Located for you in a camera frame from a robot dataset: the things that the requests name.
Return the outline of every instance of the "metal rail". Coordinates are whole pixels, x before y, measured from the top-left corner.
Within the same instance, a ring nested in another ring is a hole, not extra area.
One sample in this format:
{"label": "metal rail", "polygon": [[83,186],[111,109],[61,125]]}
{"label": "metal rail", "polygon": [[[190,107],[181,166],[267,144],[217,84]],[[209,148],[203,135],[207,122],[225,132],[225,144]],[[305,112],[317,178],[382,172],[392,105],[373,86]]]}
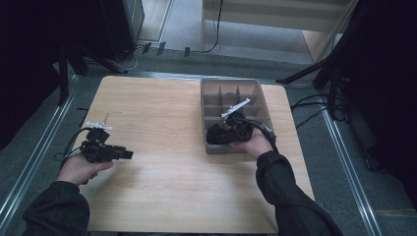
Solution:
{"label": "metal rail", "polygon": [[40,163],[45,157],[45,153],[48,150],[59,126],[62,123],[62,120],[65,117],[65,114],[68,111],[68,108],[73,101],[74,93],[77,90],[79,83],[80,76],[74,76],[70,84],[70,91],[72,91],[72,93],[70,93],[68,99],[55,110],[55,113],[53,114],[48,126],[46,127],[39,142],[34,148],[24,170],[22,171],[6,199],[3,201],[0,209],[0,236],[5,235],[13,215],[19,207],[19,204],[22,201],[26,191],[28,190],[31,180],[33,179]]}
{"label": "metal rail", "polygon": [[344,173],[346,174],[347,182],[349,183],[353,197],[355,198],[355,202],[364,221],[366,230],[368,231],[369,235],[382,236],[383,233],[381,231],[381,227],[377,222],[374,210],[372,209],[365,190],[362,187],[361,181],[356,174],[355,168],[352,161],[350,160],[349,153],[346,146],[344,145],[343,138],[338,131],[337,125],[334,121],[331,120],[330,115],[327,112],[324,112],[324,118],[326,125],[328,126],[328,131],[331,135],[331,138],[333,139],[337,154],[340,158]]}

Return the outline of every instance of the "plastic bin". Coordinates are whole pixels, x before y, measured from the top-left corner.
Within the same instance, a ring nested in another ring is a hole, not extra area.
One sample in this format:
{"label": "plastic bin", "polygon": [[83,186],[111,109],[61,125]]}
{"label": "plastic bin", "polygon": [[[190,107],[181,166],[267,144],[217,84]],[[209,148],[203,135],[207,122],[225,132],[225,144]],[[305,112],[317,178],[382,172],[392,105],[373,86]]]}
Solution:
{"label": "plastic bin", "polygon": [[208,128],[214,124],[226,128],[221,113],[226,112],[230,106],[234,106],[246,98],[251,101],[241,109],[247,119],[263,123],[273,130],[270,122],[267,104],[261,85],[252,79],[202,79],[201,100],[203,137],[208,154],[242,153],[243,150],[229,145],[210,145],[207,143]]}

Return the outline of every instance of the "right hand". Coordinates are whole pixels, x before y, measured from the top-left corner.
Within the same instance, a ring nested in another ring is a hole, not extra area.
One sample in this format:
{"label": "right hand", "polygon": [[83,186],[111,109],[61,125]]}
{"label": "right hand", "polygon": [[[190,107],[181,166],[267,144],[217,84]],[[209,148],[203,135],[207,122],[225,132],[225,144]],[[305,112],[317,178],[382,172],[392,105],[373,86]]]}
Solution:
{"label": "right hand", "polygon": [[234,148],[242,149],[254,159],[258,159],[263,153],[273,150],[267,138],[257,128],[252,132],[251,140],[247,142],[235,142],[230,144]]}

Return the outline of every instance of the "black sleeve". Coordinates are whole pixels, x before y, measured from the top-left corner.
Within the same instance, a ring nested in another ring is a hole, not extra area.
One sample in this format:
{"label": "black sleeve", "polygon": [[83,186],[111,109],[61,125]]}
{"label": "black sleeve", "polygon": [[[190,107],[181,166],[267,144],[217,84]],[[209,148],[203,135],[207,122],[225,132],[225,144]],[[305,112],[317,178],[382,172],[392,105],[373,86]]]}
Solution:
{"label": "black sleeve", "polygon": [[89,204],[80,189],[68,182],[50,185],[27,208],[23,235],[86,235]]}
{"label": "black sleeve", "polygon": [[268,151],[257,165],[257,183],[275,206],[279,235],[342,235],[331,217],[296,185],[287,158]]}

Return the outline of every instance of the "table surface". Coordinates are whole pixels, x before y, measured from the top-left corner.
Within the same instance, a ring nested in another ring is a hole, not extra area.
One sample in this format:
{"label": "table surface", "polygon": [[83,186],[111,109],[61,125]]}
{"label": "table surface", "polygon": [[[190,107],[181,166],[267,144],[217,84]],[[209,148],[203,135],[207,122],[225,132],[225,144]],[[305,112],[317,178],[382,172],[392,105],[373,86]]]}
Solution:
{"label": "table surface", "polygon": [[[285,89],[262,85],[276,145],[298,186],[313,191]],[[106,125],[108,145],[134,152],[81,187],[89,231],[276,233],[274,208],[247,154],[208,155],[200,81],[106,77],[86,121]],[[79,135],[75,147],[85,139]]]}

